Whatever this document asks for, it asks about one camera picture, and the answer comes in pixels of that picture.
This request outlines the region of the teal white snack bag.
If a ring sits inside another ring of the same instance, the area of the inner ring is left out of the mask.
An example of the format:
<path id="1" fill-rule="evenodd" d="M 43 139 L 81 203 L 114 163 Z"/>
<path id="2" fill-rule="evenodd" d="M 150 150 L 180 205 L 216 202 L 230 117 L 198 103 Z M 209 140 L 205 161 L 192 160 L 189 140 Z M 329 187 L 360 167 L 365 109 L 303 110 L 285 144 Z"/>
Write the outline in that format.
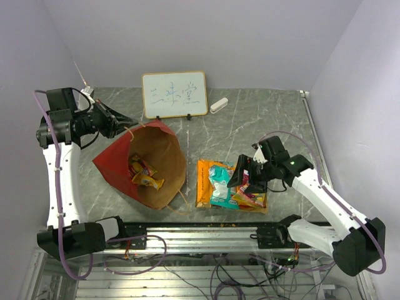
<path id="1" fill-rule="evenodd" d="M 228 167 L 216 164 L 210 167 L 208 177 L 212 187 L 210 204 L 221 208 L 239 210 L 237 201 L 233 199 L 236 192 L 228 187 L 232 175 L 233 171 Z"/>

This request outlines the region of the gold kettle chips bag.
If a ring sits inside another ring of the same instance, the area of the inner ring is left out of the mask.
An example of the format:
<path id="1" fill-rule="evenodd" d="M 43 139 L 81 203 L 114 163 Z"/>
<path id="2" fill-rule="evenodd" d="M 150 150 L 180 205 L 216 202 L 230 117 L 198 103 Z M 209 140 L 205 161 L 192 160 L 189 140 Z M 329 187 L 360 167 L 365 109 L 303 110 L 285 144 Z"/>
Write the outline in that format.
<path id="1" fill-rule="evenodd" d="M 266 208 L 255 208 L 249 206 L 239 206 L 239 210 L 236 211 L 245 211 L 245 212 L 252 212 L 252 213 L 263 213 L 266 214 L 268 212 L 268 201 L 266 197 Z"/>

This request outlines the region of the red brown paper bag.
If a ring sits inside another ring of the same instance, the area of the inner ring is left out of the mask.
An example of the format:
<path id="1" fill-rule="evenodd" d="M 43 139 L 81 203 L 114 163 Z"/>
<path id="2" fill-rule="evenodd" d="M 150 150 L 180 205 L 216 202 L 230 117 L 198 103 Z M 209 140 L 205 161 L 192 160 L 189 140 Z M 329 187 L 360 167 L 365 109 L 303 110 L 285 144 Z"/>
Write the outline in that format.
<path id="1" fill-rule="evenodd" d="M 127 129 L 93 163 L 112 187 L 151 209 L 170 208 L 186 179 L 186 160 L 176 133 L 158 120 Z M 164 179 L 162 188 L 134 184 L 138 173 Z"/>

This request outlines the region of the orange snack bag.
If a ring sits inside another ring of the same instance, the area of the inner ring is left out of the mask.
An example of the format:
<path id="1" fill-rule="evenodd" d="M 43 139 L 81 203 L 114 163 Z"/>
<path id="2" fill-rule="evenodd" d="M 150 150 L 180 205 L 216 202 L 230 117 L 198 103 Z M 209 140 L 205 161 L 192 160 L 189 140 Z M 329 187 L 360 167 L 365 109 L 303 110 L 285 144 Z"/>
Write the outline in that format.
<path id="1" fill-rule="evenodd" d="M 234 171 L 232 166 L 226 165 L 218 161 L 212 161 L 208 159 L 200 159 L 197 162 L 197 208 L 223 208 L 210 204 L 210 196 L 212 193 L 211 183 L 209 182 L 209 169 L 212 165 L 228 167 Z"/>

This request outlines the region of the yellow red candy packet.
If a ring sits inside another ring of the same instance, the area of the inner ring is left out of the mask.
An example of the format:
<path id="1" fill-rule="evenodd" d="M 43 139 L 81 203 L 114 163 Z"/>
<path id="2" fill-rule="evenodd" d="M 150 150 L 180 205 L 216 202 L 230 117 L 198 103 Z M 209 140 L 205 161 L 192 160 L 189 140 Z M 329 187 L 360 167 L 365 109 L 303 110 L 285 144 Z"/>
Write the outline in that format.
<path id="1" fill-rule="evenodd" d="M 164 179 L 154 179 L 144 173 L 138 173 L 132 178 L 132 182 L 140 186 L 152 187 L 158 191 L 162 188 Z"/>

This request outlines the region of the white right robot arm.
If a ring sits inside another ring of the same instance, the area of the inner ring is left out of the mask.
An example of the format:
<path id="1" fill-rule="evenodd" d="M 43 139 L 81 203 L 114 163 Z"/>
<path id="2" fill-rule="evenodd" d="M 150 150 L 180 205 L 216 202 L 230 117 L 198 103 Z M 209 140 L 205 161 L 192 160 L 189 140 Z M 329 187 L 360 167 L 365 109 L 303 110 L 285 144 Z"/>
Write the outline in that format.
<path id="1" fill-rule="evenodd" d="M 240 155 L 227 186 L 238 187 L 248 175 L 247 190 L 265 192 L 272 180 L 293 188 L 326 218 L 331 229 L 290 215 L 279 221 L 276 242 L 282 247 L 301 243 L 316 248 L 333 258 L 348 276 L 362 271 L 383 274 L 387 269 L 384 255 L 386 227 L 377 217 L 370 219 L 348 204 L 328 183 L 314 165 L 301 154 L 291 156 L 277 135 L 253 144 L 253 157 Z"/>

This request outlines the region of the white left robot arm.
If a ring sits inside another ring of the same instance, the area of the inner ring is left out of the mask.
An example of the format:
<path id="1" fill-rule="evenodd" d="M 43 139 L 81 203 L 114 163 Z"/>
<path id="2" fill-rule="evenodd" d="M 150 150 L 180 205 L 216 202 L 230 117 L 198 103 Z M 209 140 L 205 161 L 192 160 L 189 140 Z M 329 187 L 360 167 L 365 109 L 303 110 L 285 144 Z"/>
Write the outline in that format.
<path id="1" fill-rule="evenodd" d="M 73 87 L 44 92 L 49 109 L 44 113 L 36 139 L 42 148 L 49 181 L 47 229 L 37 234 L 38 246 L 61 261 L 106 249 L 107 243 L 121 248 L 127 232 L 120 217 L 90 222 L 80 200 L 79 158 L 83 136 L 93 134 L 112 139 L 138 125 L 84 91 L 87 107 L 79 108 Z"/>

